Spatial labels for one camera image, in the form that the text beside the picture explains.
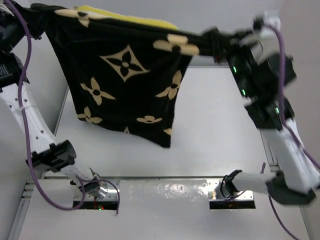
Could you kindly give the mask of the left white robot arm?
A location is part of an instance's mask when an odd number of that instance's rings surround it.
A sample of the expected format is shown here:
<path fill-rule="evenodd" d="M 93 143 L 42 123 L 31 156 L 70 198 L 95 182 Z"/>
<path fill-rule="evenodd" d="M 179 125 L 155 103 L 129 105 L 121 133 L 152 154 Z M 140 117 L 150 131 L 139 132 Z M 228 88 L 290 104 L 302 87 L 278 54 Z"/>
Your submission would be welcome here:
<path fill-rule="evenodd" d="M 57 142 L 48 128 L 30 91 L 26 76 L 31 53 L 25 63 L 12 52 L 26 35 L 17 16 L 0 4 L 0 99 L 25 133 L 27 165 L 33 170 L 65 175 L 86 195 L 102 199 L 99 176 L 91 168 L 76 161 L 76 151 L 69 140 Z"/>

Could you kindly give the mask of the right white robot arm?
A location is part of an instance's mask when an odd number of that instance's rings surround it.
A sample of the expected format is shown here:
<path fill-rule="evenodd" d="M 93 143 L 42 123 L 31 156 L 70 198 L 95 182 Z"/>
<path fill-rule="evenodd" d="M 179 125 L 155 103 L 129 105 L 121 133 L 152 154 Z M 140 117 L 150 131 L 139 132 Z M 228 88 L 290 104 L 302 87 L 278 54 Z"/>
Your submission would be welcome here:
<path fill-rule="evenodd" d="M 210 39 L 213 58 L 226 61 L 240 94 L 250 99 L 245 109 L 274 156 L 271 174 L 260 177 L 235 170 L 225 175 L 219 184 L 219 193 L 231 199 L 238 192 L 250 190 L 269 195 L 282 205 L 308 205 L 316 197 L 320 184 L 317 164 L 306 153 L 299 137 L 295 113 L 284 87 L 297 77 L 293 58 L 285 53 L 284 40 L 279 37 L 279 52 L 256 62 L 251 48 L 241 44 L 248 31 L 234 35 L 213 29 Z"/>

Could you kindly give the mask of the cream pillow with yellow edge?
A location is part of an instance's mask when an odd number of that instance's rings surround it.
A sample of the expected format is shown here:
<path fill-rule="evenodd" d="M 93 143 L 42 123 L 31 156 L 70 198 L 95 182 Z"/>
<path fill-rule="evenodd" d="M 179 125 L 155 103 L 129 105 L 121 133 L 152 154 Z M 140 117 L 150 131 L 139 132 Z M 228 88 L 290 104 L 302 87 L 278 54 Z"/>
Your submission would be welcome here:
<path fill-rule="evenodd" d="M 107 16 L 113 19 L 122 20 L 122 21 L 143 24 L 143 25 L 148 25 L 153 27 L 166 28 L 171 30 L 178 30 L 178 27 L 176 25 L 161 19 L 122 15 L 122 14 L 114 13 L 111 11 L 91 7 L 88 5 L 75 6 L 74 9 L 77 11 L 99 14 L 99 15 Z"/>

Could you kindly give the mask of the black floral plush pillowcase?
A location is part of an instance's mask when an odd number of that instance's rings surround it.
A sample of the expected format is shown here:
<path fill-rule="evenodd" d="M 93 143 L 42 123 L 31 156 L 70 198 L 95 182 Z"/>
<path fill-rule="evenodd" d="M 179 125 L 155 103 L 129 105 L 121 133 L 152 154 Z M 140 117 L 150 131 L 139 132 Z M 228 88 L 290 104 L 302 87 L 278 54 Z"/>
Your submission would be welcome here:
<path fill-rule="evenodd" d="M 210 32 L 119 20 L 34 3 L 69 86 L 77 117 L 171 146 L 175 104 L 195 56 L 213 57 Z"/>

